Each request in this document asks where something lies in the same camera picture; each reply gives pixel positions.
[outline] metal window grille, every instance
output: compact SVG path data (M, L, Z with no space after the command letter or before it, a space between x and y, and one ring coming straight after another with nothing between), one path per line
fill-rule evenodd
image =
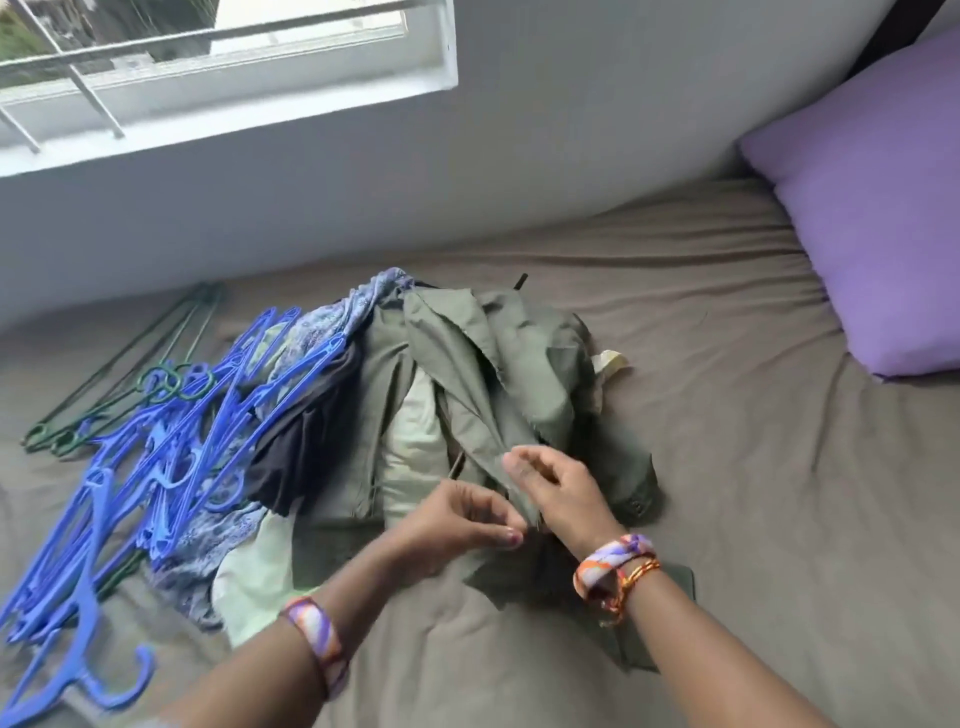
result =
M160 47L171 44L183 43L184 41L214 41L226 40L229 38L257 36L266 33L277 33L279 31L291 30L293 28L302 28L309 25L319 25L321 23L330 23L337 20L351 20L354 18L368 17L384 12L402 12L433 5L437 0L390 0L376 5L368 5L356 8L344 8L337 11L317 12L310 15L288 18L284 20L270 20L250 25L236 26L233 28L201 28L195 31L186 31L183 33L168 34L165 36L154 36L141 38L137 40L126 40L118 43L109 43L89 48L77 48L65 50L60 48L57 40L47 30L46 26L34 14L27 0L9 0L9 3L17 8L20 16L34 31L38 37L49 47L50 53L44 56L32 56L25 59L14 59L12 61L0 61L0 74L23 73L29 71L42 70L63 70L67 77L77 89L82 93L86 101L103 118L106 128L113 132L113 135L120 139L124 137L123 126L117 121L116 117L110 112L110 109L104 104L97 92L90 87L84 76L77 69L78 63L88 61L101 61L114 59L120 56L126 56L131 53L145 52L155 50ZM14 134L26 145L32 152L39 154L42 151L40 143L23 127L9 112L0 106L0 122L9 127Z

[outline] bed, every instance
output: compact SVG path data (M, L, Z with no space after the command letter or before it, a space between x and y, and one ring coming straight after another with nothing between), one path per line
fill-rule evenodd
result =
M667 504L647 529L700 603L840 725L960 715L960 378L880 382L847 354L785 213L753 180L684 187L599 217L440 251L233 281L226 340L269 305L327 303L387 265L444 286L509 287L578 313L632 370L607 392L653 452ZM79 463L25 455L42 412L171 298L99 303L0 337L0 590L73 491ZM106 605L97 665L158 669L126 713L78 692L51 726L127 725L222 659L139 578ZM24 656L2 654L3 697ZM322 725L683 725L656 674L622 674L560 615L498 613L443 577L399 595Z

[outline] blue patterned fabric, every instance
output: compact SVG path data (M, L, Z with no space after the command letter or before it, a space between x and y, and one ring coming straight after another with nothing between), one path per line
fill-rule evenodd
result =
M266 508L252 502L226 513L202 509L170 558L156 567L150 585L202 629L219 629L223 622L210 603L213 577L224 557L256 533L266 514Z
M277 359L270 381L286 372L310 351L335 333L349 336L367 318L376 302L395 289L411 288L414 280L399 268L381 271L354 288L337 303L323 305L300 317L290 334L283 353Z
M287 336L270 381L333 334L356 331L378 301L397 288L405 290L413 284L413 279L399 268L388 268L337 303L301 316ZM242 503L226 513L202 510L187 526L170 558L155 567L151 585L203 629L220 628L223 623L210 603L213 577L224 557L256 533L266 513L266 508L254 502Z

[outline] hand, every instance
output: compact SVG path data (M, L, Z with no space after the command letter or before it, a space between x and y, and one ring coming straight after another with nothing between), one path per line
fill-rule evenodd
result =
M404 582L413 584L474 548L517 548L526 531L527 522L496 491L442 480L381 538L396 556Z
M547 446L520 446L503 456L503 467L578 560L627 533L579 460Z

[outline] purple pillow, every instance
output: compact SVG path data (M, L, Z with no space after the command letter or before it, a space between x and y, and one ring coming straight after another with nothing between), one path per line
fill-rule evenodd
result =
M856 359L960 367L960 28L740 140L776 186Z

